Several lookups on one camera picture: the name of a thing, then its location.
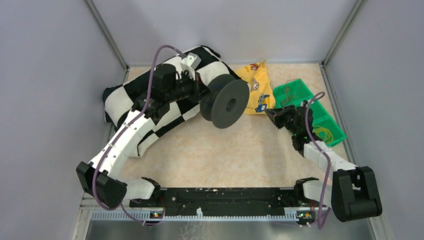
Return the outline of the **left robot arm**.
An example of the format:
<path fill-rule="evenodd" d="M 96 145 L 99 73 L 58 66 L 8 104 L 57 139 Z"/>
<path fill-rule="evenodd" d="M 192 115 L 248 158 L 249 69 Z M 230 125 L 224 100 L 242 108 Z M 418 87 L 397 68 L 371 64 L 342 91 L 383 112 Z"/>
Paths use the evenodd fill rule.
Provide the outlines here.
<path fill-rule="evenodd" d="M 115 127 L 115 135 L 89 163 L 81 162 L 76 172 L 84 191 L 93 196 L 100 207 L 112 211 L 123 201 L 141 199 L 147 206 L 154 207 L 160 202 L 160 193 L 155 190 L 158 184 L 150 178 L 140 178 L 129 182 L 118 180 L 125 161 L 141 154 L 157 139 L 157 134 L 170 131 L 175 126 L 193 118 L 198 106 L 183 111 L 177 102 L 158 122 L 146 118 L 139 110 L 131 109 L 131 99 L 124 98 L 132 90 L 145 93 L 148 90 L 150 72 L 146 71 L 137 78 L 122 85 L 108 89 L 105 118 Z"/>

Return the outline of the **grey plastic cable spool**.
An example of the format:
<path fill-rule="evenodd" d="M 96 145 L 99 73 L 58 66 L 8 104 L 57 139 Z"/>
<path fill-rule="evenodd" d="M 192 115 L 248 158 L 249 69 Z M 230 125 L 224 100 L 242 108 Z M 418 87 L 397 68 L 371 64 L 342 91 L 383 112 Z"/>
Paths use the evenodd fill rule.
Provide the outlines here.
<path fill-rule="evenodd" d="M 247 107 L 248 83 L 231 74 L 222 74 L 215 77 L 208 88 L 210 93 L 199 104 L 201 116 L 218 129 L 232 126 Z"/>

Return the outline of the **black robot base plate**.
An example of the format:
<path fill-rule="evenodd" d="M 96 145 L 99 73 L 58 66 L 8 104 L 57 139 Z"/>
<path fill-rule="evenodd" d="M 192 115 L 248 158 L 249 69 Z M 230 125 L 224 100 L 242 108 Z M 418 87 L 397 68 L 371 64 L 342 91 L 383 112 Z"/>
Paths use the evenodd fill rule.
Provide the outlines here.
<path fill-rule="evenodd" d="M 292 187 L 169 187 L 155 190 L 150 199 L 131 200 L 129 206 L 165 210 L 167 217 L 194 216 L 198 210 L 206 217 L 274 217 L 292 208 L 317 210 L 319 203 Z"/>

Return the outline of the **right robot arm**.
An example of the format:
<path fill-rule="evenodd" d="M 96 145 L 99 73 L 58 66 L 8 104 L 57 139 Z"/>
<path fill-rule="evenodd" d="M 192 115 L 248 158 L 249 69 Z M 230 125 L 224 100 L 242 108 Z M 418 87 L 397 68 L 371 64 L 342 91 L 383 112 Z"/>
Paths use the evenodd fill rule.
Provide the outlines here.
<path fill-rule="evenodd" d="M 313 111 L 308 106 L 289 105 L 265 110 L 271 122 L 291 133 L 293 148 L 325 173 L 325 180 L 296 181 L 293 200 L 307 206 L 312 200 L 329 207 L 341 222 L 378 217 L 383 206 L 374 171 L 355 165 L 337 153 L 313 132 Z"/>

